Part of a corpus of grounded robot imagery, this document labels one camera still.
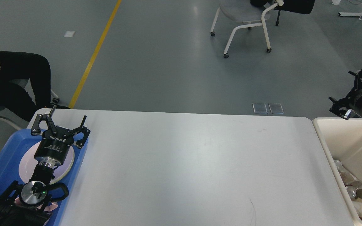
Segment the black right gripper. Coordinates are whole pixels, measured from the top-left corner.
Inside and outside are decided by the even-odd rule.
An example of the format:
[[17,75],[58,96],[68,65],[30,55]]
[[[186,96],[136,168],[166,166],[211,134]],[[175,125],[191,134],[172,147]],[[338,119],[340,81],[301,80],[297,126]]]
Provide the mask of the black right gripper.
[[328,97],[332,101],[329,111],[344,120],[349,120],[352,112],[362,118],[362,68],[357,72],[349,71],[348,73],[355,77],[352,91],[356,92],[339,100]]

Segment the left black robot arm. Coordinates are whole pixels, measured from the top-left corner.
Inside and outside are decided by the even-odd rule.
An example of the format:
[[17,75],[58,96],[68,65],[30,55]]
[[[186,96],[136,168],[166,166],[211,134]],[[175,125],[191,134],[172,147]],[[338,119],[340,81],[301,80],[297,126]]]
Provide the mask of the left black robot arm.
[[56,226],[82,163],[90,130],[55,125],[35,114],[0,152],[0,226]]

